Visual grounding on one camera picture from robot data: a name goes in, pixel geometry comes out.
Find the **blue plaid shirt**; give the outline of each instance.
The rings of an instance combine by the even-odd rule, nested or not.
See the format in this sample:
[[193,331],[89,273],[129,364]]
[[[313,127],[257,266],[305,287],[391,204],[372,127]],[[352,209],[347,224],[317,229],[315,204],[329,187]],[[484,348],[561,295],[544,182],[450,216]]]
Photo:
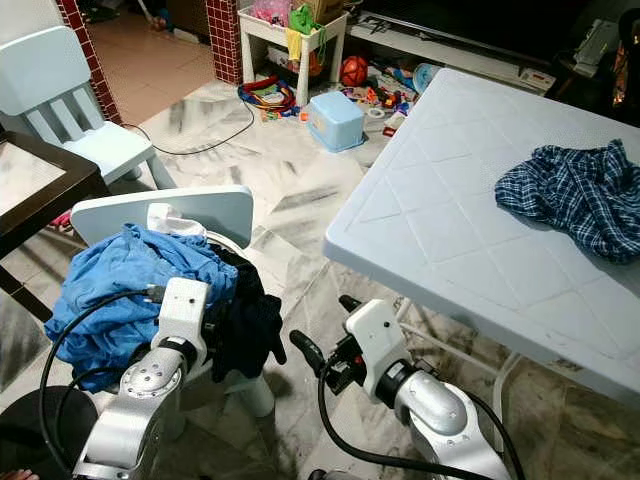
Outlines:
[[640,255],[640,167],[620,140],[603,148],[536,148],[495,187],[512,213],[566,231],[582,249],[615,263]]

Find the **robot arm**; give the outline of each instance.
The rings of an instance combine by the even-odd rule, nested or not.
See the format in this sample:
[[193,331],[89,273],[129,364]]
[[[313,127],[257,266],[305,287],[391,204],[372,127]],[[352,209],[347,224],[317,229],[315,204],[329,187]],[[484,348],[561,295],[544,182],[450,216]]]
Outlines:
[[[428,461],[494,480],[510,479],[480,432],[469,397],[410,363],[404,336],[386,302],[373,300],[362,305],[345,329],[348,335],[338,342],[330,361],[336,367],[326,377],[334,394],[355,381],[373,403],[382,401],[394,410],[398,420],[411,429],[416,448]],[[325,365],[319,349],[301,332],[292,332],[291,340],[308,362],[311,359],[317,374]]]
[[177,437],[182,387],[210,368],[201,335],[209,286],[184,278],[167,284],[151,350],[120,379],[73,471],[86,480],[146,479],[160,439]]

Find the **chair backrest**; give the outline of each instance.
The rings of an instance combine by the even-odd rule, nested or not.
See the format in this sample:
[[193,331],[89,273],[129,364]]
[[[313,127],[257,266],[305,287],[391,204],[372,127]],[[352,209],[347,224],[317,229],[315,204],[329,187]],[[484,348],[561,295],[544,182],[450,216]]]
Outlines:
[[53,27],[0,46],[0,111],[24,115],[46,142],[78,140],[100,128],[87,91],[91,72],[75,32]]
[[118,233],[125,223],[146,226],[147,208],[155,202],[170,204],[183,218],[197,220],[242,248],[251,241],[253,197],[243,185],[175,188],[85,200],[71,210],[71,224],[88,245],[93,245]]

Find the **black cord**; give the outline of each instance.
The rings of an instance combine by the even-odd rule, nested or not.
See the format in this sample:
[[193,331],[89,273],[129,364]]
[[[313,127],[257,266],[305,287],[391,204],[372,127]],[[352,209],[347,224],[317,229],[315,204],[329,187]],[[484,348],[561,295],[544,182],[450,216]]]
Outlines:
[[67,402],[67,399],[69,398],[69,395],[71,394],[71,392],[73,391],[73,388],[76,385],[79,385],[80,382],[84,381],[85,379],[87,379],[88,377],[95,375],[96,373],[123,373],[126,369],[124,368],[118,368],[118,367],[98,367],[98,368],[92,368],[91,370],[87,370],[86,372],[82,372],[80,375],[78,375],[76,378],[74,378],[71,383],[69,383],[69,385],[67,385],[67,389],[64,392],[64,395],[62,395],[62,398],[60,399],[60,402],[58,402],[58,407],[56,408],[56,414],[53,417],[54,418],[54,422],[55,422],[55,428],[53,430],[53,438],[56,442],[56,445],[58,445],[58,447],[60,448],[60,451],[62,453],[66,453],[64,451],[64,446],[62,445],[62,441],[61,438],[62,436],[60,435],[60,431],[61,431],[61,427],[62,427],[62,412],[64,410],[64,406]]
[[[249,108],[249,106],[247,105],[247,102],[242,101],[242,104],[244,105],[244,107],[251,114],[251,120],[249,120],[249,123],[247,123],[244,127],[242,127],[240,130],[238,130],[236,133],[234,133],[230,137],[225,138],[224,140],[220,140],[218,143],[214,143],[213,145],[207,145],[206,147],[201,148],[199,150],[189,150],[189,151],[184,151],[184,152],[170,152],[169,150],[164,150],[163,148],[160,148],[155,144],[153,145],[153,148],[155,148],[156,150],[161,151],[162,153],[166,153],[166,154],[169,154],[169,155],[195,155],[196,153],[202,153],[202,152],[206,152],[208,150],[213,150],[214,148],[219,147],[223,143],[227,143],[232,138],[235,138],[238,135],[240,135],[242,132],[248,130],[251,127],[251,125],[253,125],[253,123],[255,122],[256,116],[253,113],[253,110],[251,110],[251,108]],[[147,132],[145,132],[142,128],[140,128],[139,126],[132,125],[130,123],[123,123],[122,126],[123,127],[133,127],[135,129],[139,130],[147,138],[147,140],[149,140],[151,142],[151,137],[149,137],[149,134]]]
[[409,470],[419,470],[421,472],[461,478],[463,480],[491,480],[489,477],[485,477],[484,475],[468,472],[466,470],[461,470],[455,467],[448,467],[439,463],[411,460],[409,458],[391,457],[389,455],[380,455],[378,453],[367,452],[365,450],[360,450],[359,448],[356,448],[343,440],[331,425],[331,420],[329,420],[329,414],[327,413],[327,405],[324,399],[324,389],[327,381],[327,374],[329,373],[331,367],[333,367],[336,363],[338,363],[338,359],[336,357],[331,357],[329,358],[329,360],[327,360],[326,365],[322,369],[320,379],[318,380],[318,406],[320,408],[320,418],[322,419],[322,424],[327,430],[327,433],[329,434],[331,440],[333,440],[333,442],[338,447],[340,447],[352,457],[369,463],[377,463],[379,465],[385,465],[388,467],[405,468]]
[[42,376],[40,377],[40,392],[38,395],[38,416],[40,417],[40,430],[42,431],[42,437],[44,438],[47,448],[51,452],[51,455],[53,456],[53,459],[56,461],[58,466],[60,466],[60,468],[69,476],[71,476],[71,473],[72,473],[71,467],[68,465],[67,461],[65,460],[62,453],[60,452],[58,445],[56,445],[51,438],[51,432],[49,431],[49,426],[47,425],[46,414],[45,414],[47,380],[49,379],[49,372],[51,371],[51,365],[53,364],[53,359],[55,358],[56,352],[60,348],[60,345],[62,345],[63,340],[67,337],[67,335],[69,335],[71,330],[77,327],[80,322],[82,322],[85,318],[87,318],[93,312],[95,312],[96,310],[104,307],[108,303],[111,303],[119,298],[131,297],[133,295],[146,295],[146,293],[147,293],[146,290],[131,290],[128,292],[117,293],[115,295],[105,298],[104,300],[99,301],[92,307],[89,307],[87,310],[85,310],[80,316],[78,316],[71,323],[69,323],[69,325],[67,325],[64,328],[60,336],[56,339],[56,341],[53,343],[53,346],[51,347],[51,351],[49,352],[47,361],[44,364],[44,369],[42,370]]
[[516,447],[513,444],[511,437],[509,436],[509,432],[507,432],[507,429],[502,424],[498,416],[491,409],[491,407],[487,405],[487,403],[485,403],[485,401],[482,400],[475,393],[468,392],[468,391],[465,391],[464,393],[466,393],[467,396],[473,401],[473,403],[478,405],[489,416],[493,424],[498,429],[498,432],[500,432],[500,436],[502,437],[504,446],[507,449],[507,452],[509,453],[509,457],[511,458],[511,463],[513,463],[513,468],[516,471],[516,478],[518,480],[526,480],[524,476],[524,469],[522,468],[522,463],[520,463],[520,458],[518,457],[518,452],[516,451]]

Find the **red ball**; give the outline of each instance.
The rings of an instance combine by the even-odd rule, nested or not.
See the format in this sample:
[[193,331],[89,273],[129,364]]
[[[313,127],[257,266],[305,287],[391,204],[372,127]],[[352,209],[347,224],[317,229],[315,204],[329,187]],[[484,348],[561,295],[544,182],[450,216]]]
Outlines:
[[357,87],[362,85],[367,79],[367,68],[369,64],[362,57],[347,57],[342,62],[340,69],[340,80],[347,87]]

